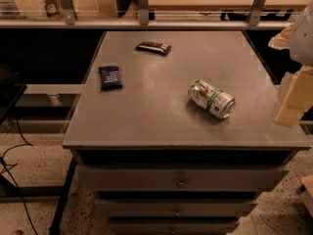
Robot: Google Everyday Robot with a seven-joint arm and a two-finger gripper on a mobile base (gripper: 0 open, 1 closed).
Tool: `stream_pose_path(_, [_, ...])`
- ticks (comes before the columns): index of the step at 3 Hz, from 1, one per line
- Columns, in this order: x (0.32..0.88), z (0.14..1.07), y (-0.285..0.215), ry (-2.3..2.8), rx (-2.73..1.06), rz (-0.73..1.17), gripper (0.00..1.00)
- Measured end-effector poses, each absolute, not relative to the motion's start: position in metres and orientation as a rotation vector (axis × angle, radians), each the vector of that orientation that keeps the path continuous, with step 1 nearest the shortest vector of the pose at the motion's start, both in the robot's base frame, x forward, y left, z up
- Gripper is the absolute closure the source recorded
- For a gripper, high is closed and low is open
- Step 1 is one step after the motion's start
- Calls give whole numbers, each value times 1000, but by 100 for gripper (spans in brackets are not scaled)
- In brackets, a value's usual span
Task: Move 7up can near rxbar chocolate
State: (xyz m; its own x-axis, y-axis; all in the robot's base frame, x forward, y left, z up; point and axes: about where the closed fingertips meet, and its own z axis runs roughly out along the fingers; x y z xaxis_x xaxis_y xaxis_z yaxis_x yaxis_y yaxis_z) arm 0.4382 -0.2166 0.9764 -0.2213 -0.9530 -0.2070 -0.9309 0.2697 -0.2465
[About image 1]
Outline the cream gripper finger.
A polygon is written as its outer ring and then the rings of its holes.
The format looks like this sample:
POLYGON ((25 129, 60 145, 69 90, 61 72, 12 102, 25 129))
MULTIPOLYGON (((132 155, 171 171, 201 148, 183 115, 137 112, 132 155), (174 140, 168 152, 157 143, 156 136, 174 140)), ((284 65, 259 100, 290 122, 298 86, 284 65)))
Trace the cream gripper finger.
POLYGON ((313 107, 313 68, 302 67, 296 73, 286 72, 278 91, 274 122, 293 127, 313 107))

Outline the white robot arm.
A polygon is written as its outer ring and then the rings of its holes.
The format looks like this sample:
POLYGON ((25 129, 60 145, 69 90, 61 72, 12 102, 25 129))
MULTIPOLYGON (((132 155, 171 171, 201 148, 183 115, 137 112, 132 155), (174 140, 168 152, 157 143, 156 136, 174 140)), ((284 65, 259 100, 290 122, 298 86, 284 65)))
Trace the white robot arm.
POLYGON ((301 69, 283 77, 274 122, 292 127, 313 106, 313 1, 291 27, 289 44, 291 59, 300 63, 301 69))

